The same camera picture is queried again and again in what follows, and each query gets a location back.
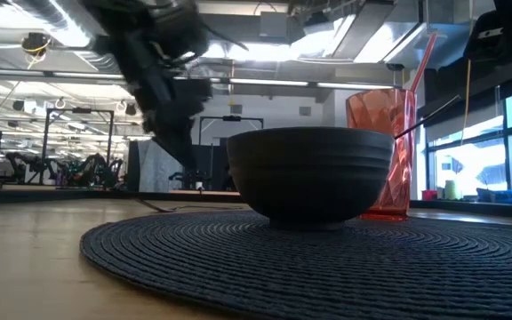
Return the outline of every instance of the black cable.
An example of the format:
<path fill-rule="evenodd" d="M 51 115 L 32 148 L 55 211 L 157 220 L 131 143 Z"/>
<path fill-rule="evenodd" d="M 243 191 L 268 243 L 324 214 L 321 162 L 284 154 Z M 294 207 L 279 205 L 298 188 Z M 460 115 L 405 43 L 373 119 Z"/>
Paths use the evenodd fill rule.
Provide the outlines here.
<path fill-rule="evenodd" d="M 260 1 L 258 2 L 258 4 L 256 4 L 256 8 L 254 8 L 254 12 L 252 13 L 252 15 L 256 15 L 256 11 L 258 11 L 258 8 L 260 8 L 260 6 L 262 4 L 267 4 L 270 6 L 270 8 L 274 9 L 274 12 L 277 12 L 277 9 L 275 8 L 275 6 L 271 3 L 269 3 L 268 1 Z"/>
<path fill-rule="evenodd" d="M 227 41 L 227 42 L 230 42 L 232 44 L 236 44 L 238 45 L 239 47 L 245 49 L 246 51 L 250 51 L 248 50 L 248 47 L 242 43 L 239 43 L 238 41 L 236 40 L 233 40 L 231 38 L 229 38 L 228 36 L 225 36 L 223 34 L 221 34 L 219 31 L 209 27 L 204 21 L 201 20 L 201 24 L 203 25 L 203 27 L 209 31 L 210 33 L 214 34 L 216 37 L 219 37 L 220 39 L 224 40 L 224 41 Z"/>
<path fill-rule="evenodd" d="M 244 207 L 242 207 L 242 206 L 227 207 L 227 206 L 210 206 L 210 205 L 191 205 L 191 204 L 176 206 L 173 208 L 162 208 L 162 207 L 158 207 L 154 204 L 151 204 L 145 200 L 141 200 L 139 198 L 135 198 L 133 200 L 140 204 L 147 206 L 147 208 L 153 209 L 160 213 L 174 213 L 180 209 L 187 209 L 187 208 L 214 209 L 214 210 L 242 210 L 242 209 L 244 209 Z"/>
<path fill-rule="evenodd" d="M 419 126 L 425 124 L 427 121 L 431 120 L 432 118 L 434 118 L 435 116 L 439 115 L 442 111 L 446 110 L 447 108 L 451 107 L 452 105 L 454 105 L 456 102 L 460 101 L 461 100 L 461 96 L 456 95 L 455 97 L 451 98 L 449 101 L 447 101 L 442 107 L 438 108 L 437 110 L 435 110 L 434 112 L 432 112 L 431 114 L 427 115 L 426 117 L 424 117 L 423 119 L 421 119 L 418 123 L 416 123 L 415 125 L 411 126 L 410 128 L 404 130 L 403 132 L 400 132 L 398 133 L 396 136 L 395 136 L 395 139 L 398 139 L 402 136 L 404 136 L 406 133 L 408 132 L 411 132 L 412 130 L 418 128 Z"/>

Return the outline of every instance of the wall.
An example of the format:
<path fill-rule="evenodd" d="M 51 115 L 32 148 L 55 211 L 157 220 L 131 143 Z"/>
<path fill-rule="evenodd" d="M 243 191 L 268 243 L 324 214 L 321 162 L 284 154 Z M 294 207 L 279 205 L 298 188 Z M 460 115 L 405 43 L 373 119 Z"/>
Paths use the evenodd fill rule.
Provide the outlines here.
<path fill-rule="evenodd" d="M 323 104 L 323 126 L 347 127 L 347 98 L 359 93 L 355 90 L 333 90 Z"/>
<path fill-rule="evenodd" d="M 217 95 L 204 104 L 204 112 L 199 116 L 228 116 L 230 106 L 228 103 L 243 105 L 242 117 L 256 117 L 264 119 L 265 128 L 282 128 L 293 126 L 320 126 L 323 120 L 323 105 L 318 104 L 315 98 L 304 97 L 268 97 L 233 95 L 232 97 Z M 311 107 L 311 116 L 300 116 L 300 107 Z M 223 122 L 222 120 L 205 119 L 203 121 L 203 144 L 218 145 L 219 138 L 227 138 L 232 135 L 256 130 L 260 128 L 260 122 Z M 191 132 L 193 144 L 198 143 L 199 121 Z"/>

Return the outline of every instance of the wooden table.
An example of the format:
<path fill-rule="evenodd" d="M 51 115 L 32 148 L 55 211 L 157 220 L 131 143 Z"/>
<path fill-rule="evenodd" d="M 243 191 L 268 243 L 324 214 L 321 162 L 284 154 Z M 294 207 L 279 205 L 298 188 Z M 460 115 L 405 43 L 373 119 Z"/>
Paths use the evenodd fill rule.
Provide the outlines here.
<path fill-rule="evenodd" d="M 152 203 L 162 207 L 185 204 Z M 103 275 L 80 257 L 79 240 L 86 230 L 106 222 L 149 214 L 155 213 L 130 200 L 0 204 L 0 319 L 239 318 L 137 290 Z M 410 214 L 432 219 L 512 224 L 512 219 L 455 212 L 412 210 Z"/>
<path fill-rule="evenodd" d="M 176 195 L 213 195 L 213 196 L 240 196 L 234 191 L 198 191 L 198 190 L 171 190 L 169 193 Z"/>

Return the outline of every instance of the blue object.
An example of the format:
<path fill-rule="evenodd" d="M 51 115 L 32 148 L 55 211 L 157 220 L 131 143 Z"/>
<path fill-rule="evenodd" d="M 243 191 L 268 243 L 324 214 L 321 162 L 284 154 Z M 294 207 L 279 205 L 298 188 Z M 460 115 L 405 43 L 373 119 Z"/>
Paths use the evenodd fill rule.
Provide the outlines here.
<path fill-rule="evenodd" d="M 477 201 L 512 204 L 512 190 L 493 191 L 484 188 L 477 188 Z"/>

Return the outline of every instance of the fluorescent light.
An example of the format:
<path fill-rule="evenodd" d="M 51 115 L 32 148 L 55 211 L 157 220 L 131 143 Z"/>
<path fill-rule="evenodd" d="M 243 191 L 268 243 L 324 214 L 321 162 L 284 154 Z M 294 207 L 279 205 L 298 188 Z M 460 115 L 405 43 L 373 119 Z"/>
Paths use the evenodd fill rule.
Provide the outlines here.
<path fill-rule="evenodd" d="M 97 132 L 97 133 L 101 133 L 101 134 L 108 134 L 107 132 L 102 131 L 102 130 L 100 130 L 100 129 L 96 129 L 96 128 L 94 128 L 94 127 L 86 127 L 86 129 L 88 129 L 88 130 L 90 130 L 90 131 L 92 131 L 92 132 Z"/>
<path fill-rule="evenodd" d="M 53 141 L 53 140 L 48 140 L 46 142 L 46 144 L 48 145 L 53 145 L 53 146 L 67 146 L 68 145 L 68 142 L 66 141 Z"/>
<path fill-rule="evenodd" d="M 82 73 L 82 72 L 55 72 L 55 76 L 65 77 L 81 77 L 87 79 L 112 79 L 112 80 L 124 80 L 122 75 L 102 74 L 102 73 Z"/>
<path fill-rule="evenodd" d="M 0 75 L 5 76 L 44 76 L 43 71 L 0 69 Z"/>
<path fill-rule="evenodd" d="M 391 89 L 390 85 L 379 84 L 335 84 L 335 83 L 318 83 L 320 88 L 330 89 L 351 89 L 351 90 L 371 90 L 371 89 Z"/>
<path fill-rule="evenodd" d="M 337 47 L 339 47 L 339 44 L 341 41 L 343 41 L 343 38 L 347 34 L 348 30 L 353 25 L 353 22 L 355 21 L 356 15 L 351 14 L 347 17 L 345 17 L 344 21 L 340 24 L 339 28 L 337 29 L 337 32 L 335 33 L 335 36 L 333 36 L 333 39 L 331 42 L 325 47 L 323 56 L 329 56 L 335 53 L 335 50 L 337 50 Z"/>
<path fill-rule="evenodd" d="M 394 50 L 389 52 L 386 57 L 384 57 L 383 61 L 389 62 L 391 61 L 400 51 L 402 51 L 406 45 L 412 42 L 416 36 L 418 36 L 422 31 L 426 29 L 426 22 L 420 24 L 408 37 L 403 40 Z"/>
<path fill-rule="evenodd" d="M 20 136 L 20 137 L 37 137 L 42 138 L 44 133 L 42 132 L 20 132 L 20 131 L 4 131 L 3 135 L 10 136 Z M 49 132 L 49 138 L 80 138 L 80 139 L 88 139 L 95 141 L 108 141 L 107 135 L 102 134 L 90 134 L 90 133 L 60 133 L 60 132 Z M 150 136 L 132 136 L 133 138 L 138 139 L 142 137 L 142 139 L 150 139 Z M 113 142 L 122 142 L 126 139 L 127 136 L 123 135 L 112 135 Z"/>
<path fill-rule="evenodd" d="M 80 129 L 80 130 L 86 130 L 86 126 L 84 124 L 79 124 L 79 123 L 67 123 L 67 125 L 73 127 L 73 128 L 77 128 L 77 129 Z"/>
<path fill-rule="evenodd" d="M 230 79 L 232 84 L 264 84 L 264 85 L 290 85 L 290 86 L 307 86 L 305 81 L 284 81 L 284 80 L 260 80 L 260 79 Z"/>
<path fill-rule="evenodd" d="M 153 137 L 151 137 L 151 136 L 126 136 L 124 138 L 126 138 L 128 140 L 150 140 Z"/>
<path fill-rule="evenodd" d="M 187 78 L 184 77 L 184 76 L 174 76 L 173 79 L 174 80 L 187 80 Z M 209 80 L 211 80 L 211 82 L 213 84 L 219 84 L 220 83 L 220 78 L 209 78 Z"/>

